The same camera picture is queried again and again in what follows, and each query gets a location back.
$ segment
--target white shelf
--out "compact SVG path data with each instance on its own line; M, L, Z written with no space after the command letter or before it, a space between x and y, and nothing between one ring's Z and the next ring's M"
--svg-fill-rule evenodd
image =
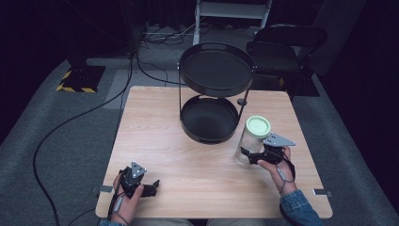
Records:
M196 29L194 31L193 45L200 42L200 17L231 17L259 19L260 28L264 28L273 0L268 0L265 5L247 5L236 3L202 2L197 0Z
M201 2L200 16L262 19L266 5Z

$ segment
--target jar lid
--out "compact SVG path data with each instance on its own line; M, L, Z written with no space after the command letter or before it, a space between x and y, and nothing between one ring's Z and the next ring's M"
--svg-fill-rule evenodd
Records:
M262 116L251 116L247 119L246 128L253 137L266 138L270 133L270 122Z

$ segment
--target person's left hand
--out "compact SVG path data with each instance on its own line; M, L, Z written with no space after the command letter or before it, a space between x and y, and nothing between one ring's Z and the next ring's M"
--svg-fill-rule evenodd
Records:
M117 189L119 180L120 180L120 174L114 180L114 189ZM118 213L112 215L111 221L121 223L123 225L125 225L126 223L128 224L131 223L135 216L136 206L141 197L141 194L143 194L143 190L144 190L144 185L138 186L136 188L135 194L133 194L132 196L132 199L129 199L129 197L122 194L124 191L122 186L120 186L118 191L116 192L118 192L118 195L122 194L120 196L123 197L123 201L122 204L120 205L120 210L118 211Z

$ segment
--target metal bracket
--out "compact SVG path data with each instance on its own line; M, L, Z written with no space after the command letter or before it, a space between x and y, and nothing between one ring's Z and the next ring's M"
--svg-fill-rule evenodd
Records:
M147 172L147 169L144 169L140 165L138 165L136 162L132 162L132 178L138 178L141 175L144 175L144 173Z
M271 133L263 140L263 144L272 147L295 146L296 143L275 133Z

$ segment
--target chair back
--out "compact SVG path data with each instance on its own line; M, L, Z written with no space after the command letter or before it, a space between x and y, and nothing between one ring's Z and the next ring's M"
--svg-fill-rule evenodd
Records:
M252 43L268 42L300 47L318 48L327 40L324 29L309 25L273 24L258 33Z

